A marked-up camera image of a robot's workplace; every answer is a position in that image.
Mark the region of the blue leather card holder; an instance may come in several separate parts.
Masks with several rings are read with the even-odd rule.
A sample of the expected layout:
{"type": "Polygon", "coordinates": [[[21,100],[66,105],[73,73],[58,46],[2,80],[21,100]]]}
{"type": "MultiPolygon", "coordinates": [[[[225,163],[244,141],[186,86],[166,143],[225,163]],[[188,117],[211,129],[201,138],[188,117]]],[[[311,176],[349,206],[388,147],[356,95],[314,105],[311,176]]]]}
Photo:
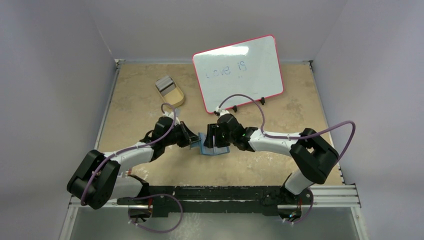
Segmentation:
{"type": "Polygon", "coordinates": [[[199,148],[199,153],[204,156],[218,156],[223,154],[228,154],[230,152],[230,148],[228,146],[225,147],[216,147],[213,148],[207,148],[204,146],[204,143],[206,141],[206,134],[199,132],[198,133],[199,141],[192,143],[189,148],[195,149],[199,148]]]}

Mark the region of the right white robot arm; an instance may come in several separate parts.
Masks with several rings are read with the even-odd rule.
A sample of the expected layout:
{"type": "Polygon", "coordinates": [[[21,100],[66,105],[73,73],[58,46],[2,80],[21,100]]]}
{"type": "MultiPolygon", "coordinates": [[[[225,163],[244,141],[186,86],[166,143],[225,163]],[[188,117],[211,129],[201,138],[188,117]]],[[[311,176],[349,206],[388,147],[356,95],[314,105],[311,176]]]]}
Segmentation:
{"type": "Polygon", "coordinates": [[[282,185],[280,196],[288,204],[314,184],[324,184],[339,159],[339,153],[312,128],[302,132],[267,133],[258,127],[244,127],[231,113],[207,126],[204,147],[212,149],[234,145],[240,151],[270,152],[291,157],[298,170],[282,185]]]}

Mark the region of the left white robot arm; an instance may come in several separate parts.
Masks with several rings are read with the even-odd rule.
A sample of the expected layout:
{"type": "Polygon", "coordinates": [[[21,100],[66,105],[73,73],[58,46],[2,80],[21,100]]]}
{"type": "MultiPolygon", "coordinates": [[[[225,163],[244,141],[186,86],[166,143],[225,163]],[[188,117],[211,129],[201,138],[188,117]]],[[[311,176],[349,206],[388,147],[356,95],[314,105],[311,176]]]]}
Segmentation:
{"type": "Polygon", "coordinates": [[[132,167],[158,159],[165,148],[177,145],[180,148],[200,142],[183,121],[162,116],[136,144],[115,151],[102,153],[89,151],[74,172],[66,190],[81,201],[81,205],[97,210],[108,200],[130,197],[138,205],[146,203],[149,191],[146,182],[135,176],[119,181],[118,176],[132,167]]]}

